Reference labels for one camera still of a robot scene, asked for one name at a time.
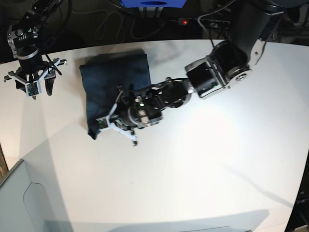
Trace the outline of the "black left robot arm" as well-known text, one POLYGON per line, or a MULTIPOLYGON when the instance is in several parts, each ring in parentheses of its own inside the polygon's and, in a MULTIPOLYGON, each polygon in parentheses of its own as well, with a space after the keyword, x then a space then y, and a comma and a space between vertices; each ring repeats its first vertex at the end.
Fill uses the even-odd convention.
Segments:
POLYGON ((279 20, 286 10, 300 7, 303 0, 242 0, 236 4, 227 39, 213 47, 205 58, 185 67, 186 78, 165 81, 133 90, 132 97, 119 91, 110 112, 100 119, 100 130, 115 130, 134 145, 134 132, 159 123, 167 108, 186 104, 192 93, 206 99, 243 80, 261 58, 271 32, 271 19, 279 20))

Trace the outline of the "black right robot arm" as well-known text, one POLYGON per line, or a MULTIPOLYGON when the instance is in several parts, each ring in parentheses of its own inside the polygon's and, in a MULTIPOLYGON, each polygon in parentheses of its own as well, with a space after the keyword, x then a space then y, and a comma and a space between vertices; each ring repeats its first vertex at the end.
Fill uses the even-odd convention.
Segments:
POLYGON ((47 45, 53 45, 59 38, 72 15, 73 2, 69 0, 66 18, 58 32, 54 36, 47 35, 45 25, 62 3, 61 0, 38 0, 18 23, 7 29, 7 43, 20 66, 8 72, 3 80, 14 80, 16 89, 33 99, 42 93, 42 82, 45 82, 47 95, 52 96, 56 76, 62 74, 59 66, 67 64, 66 59, 50 59, 46 52, 47 45))

